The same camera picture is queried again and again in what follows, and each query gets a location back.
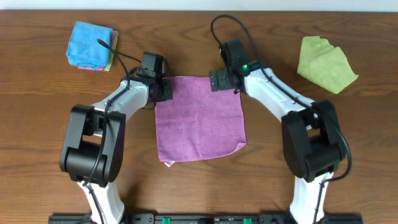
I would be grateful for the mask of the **folded green cloth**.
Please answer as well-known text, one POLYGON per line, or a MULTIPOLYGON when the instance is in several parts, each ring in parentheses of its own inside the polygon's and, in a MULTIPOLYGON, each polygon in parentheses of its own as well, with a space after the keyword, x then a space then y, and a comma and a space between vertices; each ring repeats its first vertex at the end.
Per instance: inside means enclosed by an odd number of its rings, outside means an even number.
MULTIPOLYGON (((112 35, 111 35, 111 48, 112 48, 113 50, 116 49, 116 45, 117 45, 117 42, 118 42, 118 36, 119 36, 119 32, 116 31, 116 30, 114 30, 113 33, 112 33, 112 35)), ((105 72, 110 71, 111 66, 112 66, 112 64, 113 64, 113 58, 114 58, 114 54, 113 54, 112 52, 110 52, 110 53, 109 53, 108 64, 107 64, 107 66, 104 68, 104 71, 105 71, 105 72)))

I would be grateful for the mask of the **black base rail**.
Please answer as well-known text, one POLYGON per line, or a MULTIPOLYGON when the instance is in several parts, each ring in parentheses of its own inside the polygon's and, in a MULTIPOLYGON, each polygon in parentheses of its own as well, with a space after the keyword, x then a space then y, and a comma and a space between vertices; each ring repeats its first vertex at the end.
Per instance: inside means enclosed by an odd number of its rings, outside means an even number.
MULTIPOLYGON (((97 223, 90 215, 51 215, 48 223, 97 223)), ((119 223, 127 224, 293 224, 298 223, 289 212, 266 212, 258 215, 155 215, 136 213, 124 215, 119 223)), ((317 223, 362 224, 361 215, 326 214, 317 223)))

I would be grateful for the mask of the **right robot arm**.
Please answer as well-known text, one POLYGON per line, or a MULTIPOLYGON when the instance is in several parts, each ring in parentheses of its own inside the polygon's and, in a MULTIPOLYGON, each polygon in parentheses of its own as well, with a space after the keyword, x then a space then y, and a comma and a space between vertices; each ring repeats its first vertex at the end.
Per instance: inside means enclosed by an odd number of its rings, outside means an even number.
POLYGON ((352 160, 335 107, 315 102, 282 82, 271 68, 251 60, 240 40, 219 44, 223 70, 212 70, 212 91, 234 90, 262 103, 282 125, 284 159, 295 176, 289 212, 295 223, 328 223, 326 188, 343 159, 352 160))

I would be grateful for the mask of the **folded blue cloth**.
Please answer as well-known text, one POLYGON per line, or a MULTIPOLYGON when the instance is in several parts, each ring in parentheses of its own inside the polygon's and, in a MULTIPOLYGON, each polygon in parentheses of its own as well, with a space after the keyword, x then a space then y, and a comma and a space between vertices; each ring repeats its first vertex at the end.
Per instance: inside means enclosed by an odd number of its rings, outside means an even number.
POLYGON ((109 50, 97 40, 110 45, 112 33, 112 28, 76 21, 66 51, 69 64, 93 69, 107 66, 109 50))

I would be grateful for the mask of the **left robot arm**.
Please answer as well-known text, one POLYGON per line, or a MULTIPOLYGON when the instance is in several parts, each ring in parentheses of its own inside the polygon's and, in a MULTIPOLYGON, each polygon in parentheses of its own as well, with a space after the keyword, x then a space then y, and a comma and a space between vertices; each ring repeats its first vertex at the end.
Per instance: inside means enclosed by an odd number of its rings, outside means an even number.
POLYGON ((126 123, 147 104, 172 99, 168 61, 144 52, 138 67, 126 72, 105 99, 70 112, 60 155, 60 169, 84 191, 91 212, 52 215, 49 223, 129 223, 116 178, 124 155, 126 123))

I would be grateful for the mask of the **purple microfibre cloth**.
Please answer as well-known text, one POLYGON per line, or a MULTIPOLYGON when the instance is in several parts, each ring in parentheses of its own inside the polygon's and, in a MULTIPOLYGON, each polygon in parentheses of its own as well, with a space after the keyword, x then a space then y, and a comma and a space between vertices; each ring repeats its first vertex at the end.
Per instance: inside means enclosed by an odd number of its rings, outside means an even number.
POLYGON ((228 156, 246 141, 241 97, 213 92, 208 77, 170 78, 173 98, 155 106, 159 161, 191 162, 228 156))

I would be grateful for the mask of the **crumpled green cloth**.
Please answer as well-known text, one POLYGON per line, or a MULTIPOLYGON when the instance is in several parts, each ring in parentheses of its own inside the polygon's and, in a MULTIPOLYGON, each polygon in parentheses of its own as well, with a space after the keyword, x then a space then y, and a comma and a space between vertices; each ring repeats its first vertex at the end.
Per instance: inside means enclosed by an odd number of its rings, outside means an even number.
POLYGON ((319 36, 302 39, 297 73, 334 94, 358 78, 340 47, 319 36))

